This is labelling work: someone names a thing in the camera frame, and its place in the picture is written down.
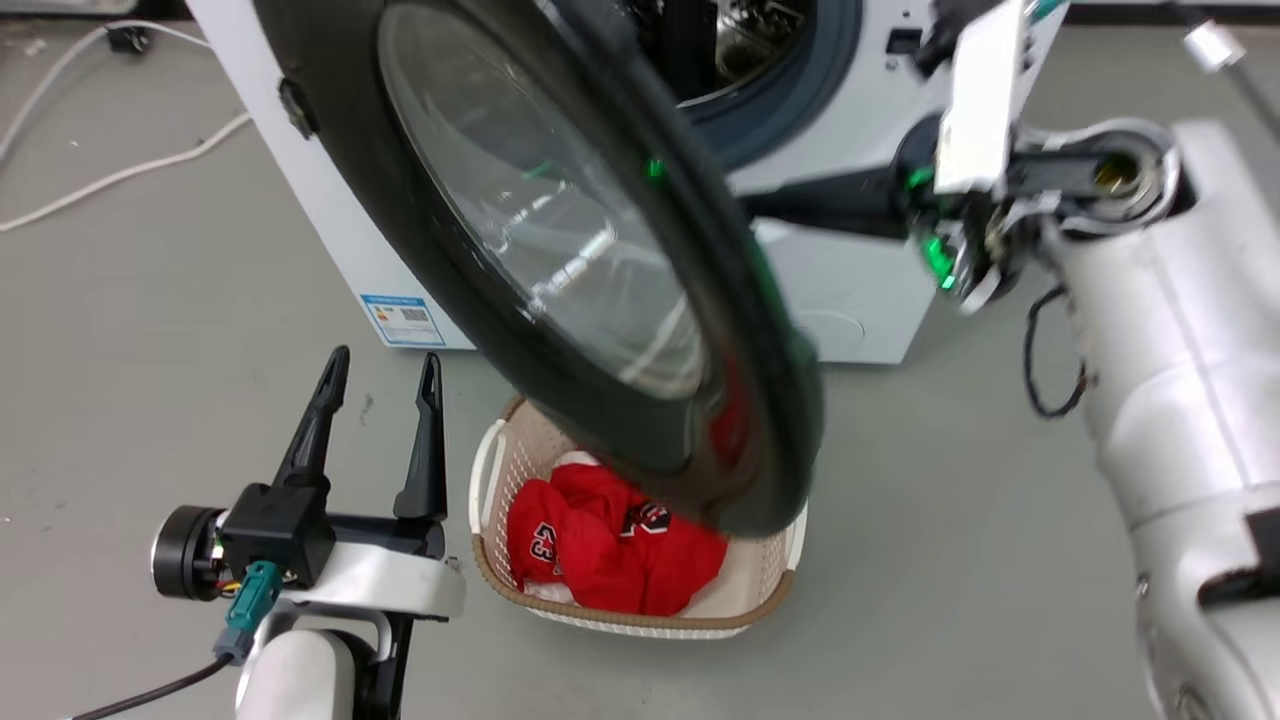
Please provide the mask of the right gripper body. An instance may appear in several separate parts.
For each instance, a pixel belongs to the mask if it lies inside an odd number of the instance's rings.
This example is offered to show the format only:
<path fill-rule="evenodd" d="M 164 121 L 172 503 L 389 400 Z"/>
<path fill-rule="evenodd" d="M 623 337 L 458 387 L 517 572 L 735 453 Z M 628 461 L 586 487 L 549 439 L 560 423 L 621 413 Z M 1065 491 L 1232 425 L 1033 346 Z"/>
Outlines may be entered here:
<path fill-rule="evenodd" d="M 1012 292 L 1025 259 L 996 233 L 997 208 L 984 195 L 945 195 L 934 188 L 942 115 L 918 120 L 893 155 L 893 204 L 923 266 L 941 296 L 963 315 Z"/>

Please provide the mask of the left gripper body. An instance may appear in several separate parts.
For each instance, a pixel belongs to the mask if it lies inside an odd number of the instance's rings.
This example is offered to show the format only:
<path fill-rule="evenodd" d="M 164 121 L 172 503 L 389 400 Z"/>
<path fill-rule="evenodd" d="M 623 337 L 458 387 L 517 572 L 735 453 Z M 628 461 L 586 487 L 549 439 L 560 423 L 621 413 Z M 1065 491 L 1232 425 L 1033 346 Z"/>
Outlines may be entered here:
<path fill-rule="evenodd" d="M 314 487 L 251 484 L 230 509 L 178 507 L 155 536 L 151 578 L 165 597 L 209 602 L 257 561 L 283 575 L 282 601 L 305 609 L 445 623 L 465 603 L 439 523 L 329 512 Z"/>

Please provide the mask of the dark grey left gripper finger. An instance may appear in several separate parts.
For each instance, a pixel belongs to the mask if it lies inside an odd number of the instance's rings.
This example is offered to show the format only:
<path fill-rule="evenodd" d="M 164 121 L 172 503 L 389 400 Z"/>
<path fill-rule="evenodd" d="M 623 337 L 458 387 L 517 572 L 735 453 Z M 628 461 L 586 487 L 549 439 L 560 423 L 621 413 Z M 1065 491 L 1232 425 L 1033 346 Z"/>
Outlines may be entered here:
<path fill-rule="evenodd" d="M 402 521 L 439 523 L 448 516 L 448 495 L 442 361 L 434 352 L 422 361 L 415 407 L 419 415 L 413 447 L 393 514 Z"/>
<path fill-rule="evenodd" d="M 314 488 L 328 493 L 326 456 L 332 423 L 346 400 L 351 352 L 346 345 L 333 348 L 315 391 L 303 410 L 273 480 L 275 487 Z"/>

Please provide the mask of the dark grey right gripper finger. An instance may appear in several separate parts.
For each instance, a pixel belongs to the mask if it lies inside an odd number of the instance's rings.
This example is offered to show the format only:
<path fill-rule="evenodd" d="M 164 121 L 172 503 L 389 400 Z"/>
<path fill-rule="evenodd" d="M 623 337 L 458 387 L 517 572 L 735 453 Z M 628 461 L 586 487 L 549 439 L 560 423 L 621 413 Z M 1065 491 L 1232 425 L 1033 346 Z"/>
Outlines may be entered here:
<path fill-rule="evenodd" d="M 909 234 L 905 191 L 892 167 L 872 167 L 740 195 L 739 206 L 751 218 L 822 231 L 896 241 L 905 241 Z"/>

